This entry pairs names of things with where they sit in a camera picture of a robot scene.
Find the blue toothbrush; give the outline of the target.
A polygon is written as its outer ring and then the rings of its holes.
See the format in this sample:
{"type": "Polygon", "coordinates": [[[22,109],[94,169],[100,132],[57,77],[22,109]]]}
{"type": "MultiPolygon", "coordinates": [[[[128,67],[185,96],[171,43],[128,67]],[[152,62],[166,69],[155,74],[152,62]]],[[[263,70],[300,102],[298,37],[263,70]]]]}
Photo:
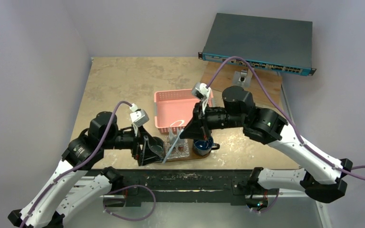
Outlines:
{"type": "MultiPolygon", "coordinates": [[[[179,129],[179,128],[177,128],[177,130],[176,130],[176,141],[178,140],[178,139],[181,139],[181,133],[183,132],[183,130],[182,129],[179,129]]],[[[171,148],[171,146],[169,147],[169,149],[166,151],[166,154],[165,154],[165,158],[164,158],[164,160],[162,161],[162,163],[166,163],[167,162],[167,160],[168,160],[168,158],[170,157],[170,155],[171,155],[171,153],[172,153],[172,151],[173,151],[173,149],[175,149],[176,151],[178,151],[177,150],[177,148],[175,147],[175,145],[176,145],[176,141],[174,142],[174,147],[173,148],[171,148]]]]}

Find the dark blue mug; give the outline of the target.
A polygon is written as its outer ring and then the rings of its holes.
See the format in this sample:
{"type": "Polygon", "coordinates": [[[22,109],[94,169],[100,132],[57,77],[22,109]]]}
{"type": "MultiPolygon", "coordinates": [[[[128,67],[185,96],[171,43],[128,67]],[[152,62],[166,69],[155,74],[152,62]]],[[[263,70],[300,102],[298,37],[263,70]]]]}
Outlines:
{"type": "Polygon", "coordinates": [[[214,142],[212,137],[209,137],[208,140],[193,140],[192,150],[196,155],[205,156],[209,154],[213,150],[220,149],[220,145],[214,142]]]}

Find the oval wooden tray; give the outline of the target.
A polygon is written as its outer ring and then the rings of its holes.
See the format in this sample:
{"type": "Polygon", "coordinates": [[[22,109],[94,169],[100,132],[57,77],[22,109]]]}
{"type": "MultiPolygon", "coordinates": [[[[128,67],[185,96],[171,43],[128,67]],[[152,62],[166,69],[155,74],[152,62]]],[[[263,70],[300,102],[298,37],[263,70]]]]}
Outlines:
{"type": "Polygon", "coordinates": [[[189,144],[189,149],[190,149],[189,150],[189,156],[187,156],[185,158],[182,158],[182,159],[172,159],[171,161],[167,161],[167,162],[182,162],[182,161],[205,159],[212,153],[212,151],[211,151],[209,154],[207,154],[205,156],[196,155],[192,150],[192,143],[193,143],[193,140],[188,139],[188,144],[189,144]]]}

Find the pink plastic basket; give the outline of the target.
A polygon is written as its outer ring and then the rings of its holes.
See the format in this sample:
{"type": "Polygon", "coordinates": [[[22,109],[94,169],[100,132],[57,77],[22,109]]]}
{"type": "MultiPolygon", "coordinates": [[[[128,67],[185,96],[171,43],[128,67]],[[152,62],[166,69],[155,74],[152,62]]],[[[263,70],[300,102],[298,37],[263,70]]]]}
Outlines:
{"type": "Polygon", "coordinates": [[[183,129],[192,118],[199,99],[191,89],[164,90],[154,93],[154,124],[161,134],[183,129]]]}

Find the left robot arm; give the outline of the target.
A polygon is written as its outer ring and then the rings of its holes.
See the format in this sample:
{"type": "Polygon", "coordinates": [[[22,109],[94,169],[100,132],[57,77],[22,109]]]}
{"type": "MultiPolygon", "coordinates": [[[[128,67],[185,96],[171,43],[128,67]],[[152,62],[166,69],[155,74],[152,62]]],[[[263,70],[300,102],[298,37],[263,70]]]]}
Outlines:
{"type": "Polygon", "coordinates": [[[62,154],[54,173],[36,197],[24,208],[13,210],[9,221],[19,228],[61,228],[81,208],[105,194],[126,196],[139,188],[113,167],[103,168],[87,185],[71,193],[75,184],[100,161],[105,150],[130,150],[140,166],[164,159],[164,142],[144,129],[146,113],[134,109],[133,123],[117,126],[115,112],[100,112],[62,154]]]}

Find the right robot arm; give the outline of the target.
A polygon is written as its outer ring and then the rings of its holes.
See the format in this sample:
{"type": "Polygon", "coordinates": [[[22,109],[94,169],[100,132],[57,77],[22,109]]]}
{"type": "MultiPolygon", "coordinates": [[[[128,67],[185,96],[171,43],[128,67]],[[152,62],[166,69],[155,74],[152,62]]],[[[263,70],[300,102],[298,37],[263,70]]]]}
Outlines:
{"type": "Polygon", "coordinates": [[[250,92],[237,85],[226,88],[222,92],[223,107],[208,107],[210,89],[205,84],[194,87],[192,94],[199,101],[180,134],[182,139],[208,140],[212,130],[241,127],[249,139],[282,152],[300,165],[297,170],[255,168],[248,180],[251,192],[297,190],[323,203],[345,195],[344,177],[352,169],[352,162],[330,157],[296,135],[294,126],[277,112],[257,107],[250,92]]]}

